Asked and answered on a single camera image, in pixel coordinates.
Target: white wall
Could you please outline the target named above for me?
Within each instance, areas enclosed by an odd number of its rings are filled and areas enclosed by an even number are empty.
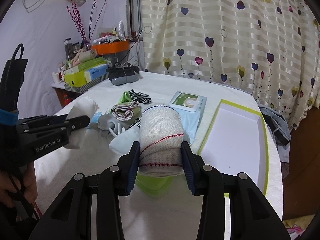
[[[26,0],[26,5],[36,1]],[[94,12],[95,17],[98,16],[103,1],[99,0]],[[15,0],[0,24],[0,74],[19,43],[24,45],[23,58],[29,59],[18,100],[20,118],[54,114],[61,108],[55,91],[50,87],[53,82],[51,73],[56,71],[58,64],[65,59],[63,40],[70,37],[73,42],[81,41],[66,10],[67,5],[70,3],[65,0],[45,0],[39,8],[28,13],[22,0]],[[87,0],[80,8],[85,27],[89,23],[91,6],[92,0]],[[126,0],[109,0],[97,27],[116,26],[120,20],[124,22],[126,30]],[[129,57],[140,47],[140,65],[144,69],[143,44],[139,43],[135,45],[138,47],[130,51]]]

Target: window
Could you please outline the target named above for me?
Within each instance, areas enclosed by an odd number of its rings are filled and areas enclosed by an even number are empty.
[[[127,0],[128,34],[132,40],[137,40],[142,31],[140,5],[140,0]]]

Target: shallow white tray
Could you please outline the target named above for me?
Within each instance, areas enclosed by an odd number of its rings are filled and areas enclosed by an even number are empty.
[[[268,143],[261,112],[222,99],[198,154],[221,173],[247,173],[266,194]]]

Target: white cup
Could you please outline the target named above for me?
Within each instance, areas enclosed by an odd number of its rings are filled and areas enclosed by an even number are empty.
[[[60,83],[59,73],[52,72],[51,75],[55,83]]]

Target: white tablecloth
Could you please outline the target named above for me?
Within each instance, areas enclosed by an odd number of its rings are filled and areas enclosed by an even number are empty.
[[[196,139],[191,147],[194,153],[198,151],[221,99],[259,111],[253,97],[242,91],[198,80],[146,72],[142,72],[140,80],[132,84],[114,86],[106,80],[82,96],[87,95],[94,99],[99,106],[98,112],[105,113],[108,108],[118,102],[124,91],[131,89],[150,95],[153,103],[169,103],[176,91],[208,98]],[[57,114],[67,114],[76,101],[77,99]],[[280,161],[269,133],[267,137],[269,177],[266,197],[282,219],[283,192]],[[90,176],[101,173],[104,169],[116,164],[118,159],[119,155],[109,150],[106,139],[100,137],[95,130],[87,131],[81,150],[68,150],[62,147],[40,158],[35,161],[38,206],[44,212],[74,174],[82,172]],[[230,239],[230,204],[228,198],[225,200],[225,239]],[[175,177],[169,192],[161,198],[152,198],[135,186],[130,196],[119,197],[119,203],[126,240],[196,239],[202,196],[191,195],[184,175]]]

